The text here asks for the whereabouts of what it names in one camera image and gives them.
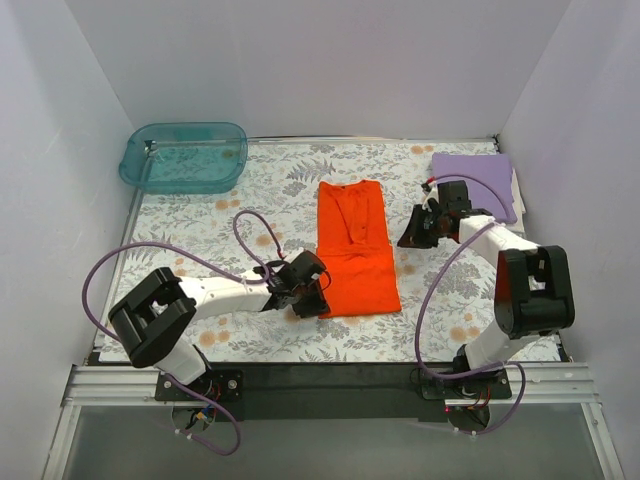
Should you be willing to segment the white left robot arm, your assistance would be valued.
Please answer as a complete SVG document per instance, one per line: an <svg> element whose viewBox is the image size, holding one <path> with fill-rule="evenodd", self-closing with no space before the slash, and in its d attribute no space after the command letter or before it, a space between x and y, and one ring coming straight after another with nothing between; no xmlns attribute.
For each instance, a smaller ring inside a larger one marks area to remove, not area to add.
<svg viewBox="0 0 640 480"><path fill-rule="evenodd" d="M176 379L188 398L200 400L211 392L213 377L204 354L183 336L191 322L288 307L300 318L320 316L329 311L321 280L330 278L326 265L303 249L238 281L180 277L163 267L112 307L109 320L134 367L153 366Z"/></svg>

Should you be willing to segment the orange t-shirt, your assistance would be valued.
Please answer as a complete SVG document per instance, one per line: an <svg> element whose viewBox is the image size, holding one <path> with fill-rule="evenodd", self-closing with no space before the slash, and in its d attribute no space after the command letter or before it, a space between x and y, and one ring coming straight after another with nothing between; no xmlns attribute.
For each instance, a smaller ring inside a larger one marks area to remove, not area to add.
<svg viewBox="0 0 640 480"><path fill-rule="evenodd" d="M324 318L402 310L379 182L319 184L317 255L331 277L323 284Z"/></svg>

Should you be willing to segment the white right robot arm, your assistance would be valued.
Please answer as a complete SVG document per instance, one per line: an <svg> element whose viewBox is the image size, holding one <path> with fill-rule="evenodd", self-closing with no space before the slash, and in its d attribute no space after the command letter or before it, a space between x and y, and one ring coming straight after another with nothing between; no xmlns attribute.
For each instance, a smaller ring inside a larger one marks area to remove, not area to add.
<svg viewBox="0 0 640 480"><path fill-rule="evenodd" d="M453 259L472 249L495 270L494 318L462 347L451 371L440 373L417 362L426 377L451 381L460 395L471 398L486 389L488 373L511 364L525 346L572 326L575 306L566 251L512 232L517 216L504 198L498 200L504 211L500 218L473 207L469 179L452 174L426 180L421 188L427 199L413 207L398 245L429 249L448 238L458 245Z"/></svg>

